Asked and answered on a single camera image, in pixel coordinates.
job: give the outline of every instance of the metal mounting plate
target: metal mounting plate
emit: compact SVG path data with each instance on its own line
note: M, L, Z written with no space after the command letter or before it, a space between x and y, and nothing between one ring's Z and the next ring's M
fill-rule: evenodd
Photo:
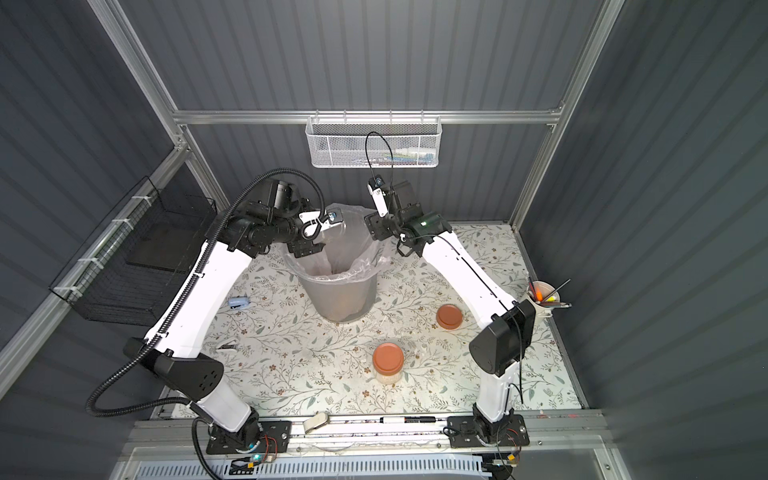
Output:
M277 440L277 453L285 453L288 451L288 441L290 440L290 426L291 422L259 422L261 424L262 432L266 433L270 439ZM205 452L208 455L223 455L227 453L237 454L238 452L232 449L232 447L226 445L221 437L217 437L216 440L209 440L208 446L205 448ZM270 440L270 452L274 452L272 441ZM266 442L261 441L256 445L256 449L251 453L266 453Z
M449 427L452 427L459 432L467 430L471 432L459 433L456 436L450 437L452 449L487 446L480 442L480 439L474 432L475 428L472 423L472 415L448 417L447 421ZM507 429L515 430L518 435L515 435L512 432L507 432ZM499 447L524 447L531 443L531 440L528 438L528 429L525 428L525 420L523 420L521 415L512 415L509 418L509 423L502 427L502 431L509 435L504 435L502 432L499 432Z

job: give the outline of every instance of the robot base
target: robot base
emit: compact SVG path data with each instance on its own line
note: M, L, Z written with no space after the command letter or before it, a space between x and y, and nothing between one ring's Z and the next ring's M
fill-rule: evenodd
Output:
M496 446L496 437L491 437L489 442L481 441L475 427L476 417L472 415L448 417L448 426L457 431L450 435L451 448ZM498 446L499 447L524 447L531 444L528 438L528 429L525 428L525 420L521 415L510 415L498 422Z
M264 441L263 434L266 433L270 437L270 451L269 453L275 453L274 442L277 442L277 453L285 453L288 451L288 441L290 440L290 426L291 422L259 422L261 430L261 438L256 444L256 448L251 453L267 453L266 442ZM222 455L227 453L237 454L239 453L232 445L227 441L225 435L215 435L208 441L208 446L205 448L205 452L208 455Z

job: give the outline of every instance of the trash bin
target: trash bin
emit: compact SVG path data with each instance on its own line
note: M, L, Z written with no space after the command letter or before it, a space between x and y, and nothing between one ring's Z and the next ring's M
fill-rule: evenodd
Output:
M299 277L317 312L332 322L351 322L368 313L376 301L377 273L395 253L392 239L371 238L364 217L375 210L332 204L343 223L320 233L320 253L295 258L280 245L283 261Z

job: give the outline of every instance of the gray corrugated wall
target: gray corrugated wall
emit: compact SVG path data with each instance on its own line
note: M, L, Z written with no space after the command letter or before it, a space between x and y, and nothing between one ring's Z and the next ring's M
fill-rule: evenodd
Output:
M634 478L765 478L768 2L624 7L522 236Z
M598 0L123 2L183 110L559 105Z
M599 0L123 2L183 110L556 108ZM372 207L364 170L310 165L302 127L192 131L230 197L262 165ZM436 169L398 169L451 220L507 220L545 127L446 126Z
M0 2L0 346L102 217L172 144L85 2ZM141 329L67 316L0 402L0 478L105 478L132 419L90 391ZM157 398L143 372L112 405Z

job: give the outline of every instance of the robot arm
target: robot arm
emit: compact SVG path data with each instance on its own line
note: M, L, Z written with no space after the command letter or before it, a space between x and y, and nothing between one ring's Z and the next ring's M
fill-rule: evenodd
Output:
M203 273L197 276L194 288L178 308L174 321L160 335L153 351L141 361L171 388L190 399L190 407L212 424L212 432L226 439L232 449L247 451L260 437L258 414L232 389L223 374L223 365L200 353L206 332L232 285L250 261L269 251L274 242L285 243L295 257L320 252L324 245L314 243L319 233L343 219L341 213L314 210L306 198L294 200L296 187L278 180L257 184L227 218L226 227L217 240L212 240L216 225L223 221L222 213L208 232L215 241ZM204 255L204 246L198 261ZM176 308L186 287L174 298L171 306L143 339L130 339L124 349L131 358L141 351L161 331L165 319Z
M531 345L536 310L530 300L519 303L472 259L448 222L424 214L409 182L387 186L380 176L369 182L377 212L366 225L377 240L398 238L398 252L416 253L435 267L465 301L482 331L469 343L472 358L483 370L475 404L478 437L493 443L511 415L511 385L519 362ZM410 250L404 252L402 247Z

